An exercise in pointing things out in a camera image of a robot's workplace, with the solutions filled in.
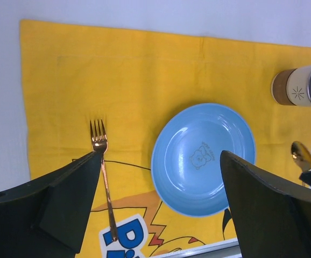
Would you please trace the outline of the gold spoon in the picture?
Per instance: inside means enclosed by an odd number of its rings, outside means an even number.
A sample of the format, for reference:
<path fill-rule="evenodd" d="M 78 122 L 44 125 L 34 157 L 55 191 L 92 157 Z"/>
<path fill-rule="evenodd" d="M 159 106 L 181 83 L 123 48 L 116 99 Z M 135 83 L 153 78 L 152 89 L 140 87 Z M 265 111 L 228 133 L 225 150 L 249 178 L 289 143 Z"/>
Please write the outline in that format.
<path fill-rule="evenodd" d="M 294 141 L 291 145 L 291 155 L 303 173 L 311 170 L 311 152 L 303 143 Z"/>

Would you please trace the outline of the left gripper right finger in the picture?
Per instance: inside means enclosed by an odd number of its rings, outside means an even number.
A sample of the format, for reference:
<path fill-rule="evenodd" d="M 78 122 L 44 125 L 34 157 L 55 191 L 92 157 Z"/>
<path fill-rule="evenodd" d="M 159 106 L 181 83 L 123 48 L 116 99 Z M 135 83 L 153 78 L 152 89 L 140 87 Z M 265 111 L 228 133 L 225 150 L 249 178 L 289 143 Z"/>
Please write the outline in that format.
<path fill-rule="evenodd" d="M 242 257 L 311 257 L 311 189 L 230 151 L 220 166 Z"/>

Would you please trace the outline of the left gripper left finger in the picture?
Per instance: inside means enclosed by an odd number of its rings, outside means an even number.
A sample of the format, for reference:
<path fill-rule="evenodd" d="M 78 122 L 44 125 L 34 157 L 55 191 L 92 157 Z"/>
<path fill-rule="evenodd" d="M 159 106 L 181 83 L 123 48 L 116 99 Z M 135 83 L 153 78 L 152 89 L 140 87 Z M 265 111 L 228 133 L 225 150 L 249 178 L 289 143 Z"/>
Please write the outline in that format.
<path fill-rule="evenodd" d="M 78 254 L 101 157 L 90 152 L 51 173 L 0 191 L 0 254 Z"/>

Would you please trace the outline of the light blue plate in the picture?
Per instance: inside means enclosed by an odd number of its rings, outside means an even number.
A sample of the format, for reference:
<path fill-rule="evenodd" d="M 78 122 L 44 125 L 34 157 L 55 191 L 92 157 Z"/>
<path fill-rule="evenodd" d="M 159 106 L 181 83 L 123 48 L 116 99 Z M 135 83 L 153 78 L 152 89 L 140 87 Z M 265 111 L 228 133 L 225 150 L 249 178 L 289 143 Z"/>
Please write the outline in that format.
<path fill-rule="evenodd" d="M 228 208 L 222 151 L 256 162 L 253 133 L 236 111 L 203 103 L 174 116 L 160 132 L 151 157 L 152 181 L 161 200 L 190 217 L 207 217 Z"/>

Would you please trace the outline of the yellow cartoon placemat cloth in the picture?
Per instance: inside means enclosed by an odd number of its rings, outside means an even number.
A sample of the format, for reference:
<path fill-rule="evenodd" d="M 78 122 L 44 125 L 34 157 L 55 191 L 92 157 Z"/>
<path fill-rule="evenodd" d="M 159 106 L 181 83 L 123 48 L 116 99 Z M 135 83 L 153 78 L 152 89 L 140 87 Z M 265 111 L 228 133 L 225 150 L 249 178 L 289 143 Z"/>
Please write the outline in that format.
<path fill-rule="evenodd" d="M 236 237 L 223 212 L 183 216 L 153 187 L 154 143 L 181 110 L 232 108 L 251 127 L 257 166 L 299 180 L 290 148 L 311 146 L 311 107 L 279 105 L 270 85 L 282 70 L 311 65 L 309 47 L 34 20 L 20 22 L 20 42 L 31 177 L 90 152 L 89 121 L 103 119 L 115 218 L 144 218 L 147 257 Z"/>

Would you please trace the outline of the rose gold fork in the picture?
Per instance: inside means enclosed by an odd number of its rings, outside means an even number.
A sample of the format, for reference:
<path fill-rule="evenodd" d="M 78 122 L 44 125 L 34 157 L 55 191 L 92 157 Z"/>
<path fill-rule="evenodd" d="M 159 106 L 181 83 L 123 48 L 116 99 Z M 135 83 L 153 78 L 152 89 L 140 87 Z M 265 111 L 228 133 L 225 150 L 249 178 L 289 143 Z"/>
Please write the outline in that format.
<path fill-rule="evenodd" d="M 112 240 L 114 242 L 116 242 L 118 240 L 118 231 L 117 231 L 115 216 L 114 216 L 114 212 L 113 212 L 112 202 L 111 202 L 111 198 L 110 198 L 108 177 L 107 177 L 107 172 L 106 172 L 106 168 L 105 168 L 105 161 L 104 161 L 104 154 L 108 150 L 107 134 L 106 134 L 104 122 L 102 119 L 91 120 L 89 122 L 89 125 L 90 125 L 91 145 L 93 147 L 93 150 L 95 152 L 99 152 L 102 154 L 101 170 L 103 173 L 105 194 L 106 194 L 106 198 L 107 198 L 110 232 L 111 232 Z"/>

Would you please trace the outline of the metal cup with brown base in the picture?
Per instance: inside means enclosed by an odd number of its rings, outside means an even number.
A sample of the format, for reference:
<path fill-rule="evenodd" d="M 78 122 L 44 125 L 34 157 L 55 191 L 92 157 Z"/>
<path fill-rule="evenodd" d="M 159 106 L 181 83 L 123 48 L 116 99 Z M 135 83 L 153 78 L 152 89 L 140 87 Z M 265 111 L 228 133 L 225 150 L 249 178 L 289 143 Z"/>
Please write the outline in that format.
<path fill-rule="evenodd" d="M 271 95 L 280 105 L 311 107 L 311 65 L 276 74 L 271 83 Z"/>

